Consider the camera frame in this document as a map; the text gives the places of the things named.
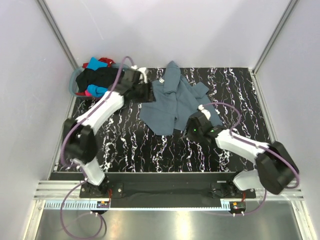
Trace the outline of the grey blue t shirt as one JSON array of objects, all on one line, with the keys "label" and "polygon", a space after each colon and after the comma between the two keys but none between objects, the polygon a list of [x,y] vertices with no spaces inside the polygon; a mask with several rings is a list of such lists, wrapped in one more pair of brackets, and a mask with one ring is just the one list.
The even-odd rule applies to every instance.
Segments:
[{"label": "grey blue t shirt", "polygon": [[152,81],[154,102],[143,103],[139,118],[157,136],[183,131],[198,106],[211,103],[209,88],[202,82],[190,85],[180,67],[170,61],[162,78]]}]

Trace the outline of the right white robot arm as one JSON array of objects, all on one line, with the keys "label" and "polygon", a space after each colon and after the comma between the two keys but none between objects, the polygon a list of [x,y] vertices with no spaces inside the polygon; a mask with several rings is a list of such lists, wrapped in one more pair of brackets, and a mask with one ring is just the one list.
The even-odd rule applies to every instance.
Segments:
[{"label": "right white robot arm", "polygon": [[273,195],[289,188],[292,181],[300,182],[299,169],[285,146],[278,141],[260,142],[236,134],[233,129],[211,123],[211,113],[199,105],[187,120],[184,137],[205,142],[232,152],[252,162],[256,168],[238,172],[227,185],[228,195],[239,198],[246,190],[264,188]]}]

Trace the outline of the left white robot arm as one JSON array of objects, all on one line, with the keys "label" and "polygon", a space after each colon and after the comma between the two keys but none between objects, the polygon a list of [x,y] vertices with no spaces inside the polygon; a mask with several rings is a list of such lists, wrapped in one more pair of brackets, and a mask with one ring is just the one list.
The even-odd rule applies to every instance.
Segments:
[{"label": "left white robot arm", "polygon": [[71,158],[71,164],[80,168],[84,180],[91,184],[90,192],[97,198],[103,198],[108,193],[108,186],[105,173],[97,160],[99,147],[96,134],[125,102],[149,103],[155,100],[147,74],[146,67],[138,68],[134,65],[124,69],[123,75],[91,109],[63,123],[60,161],[65,165],[66,158]]}]

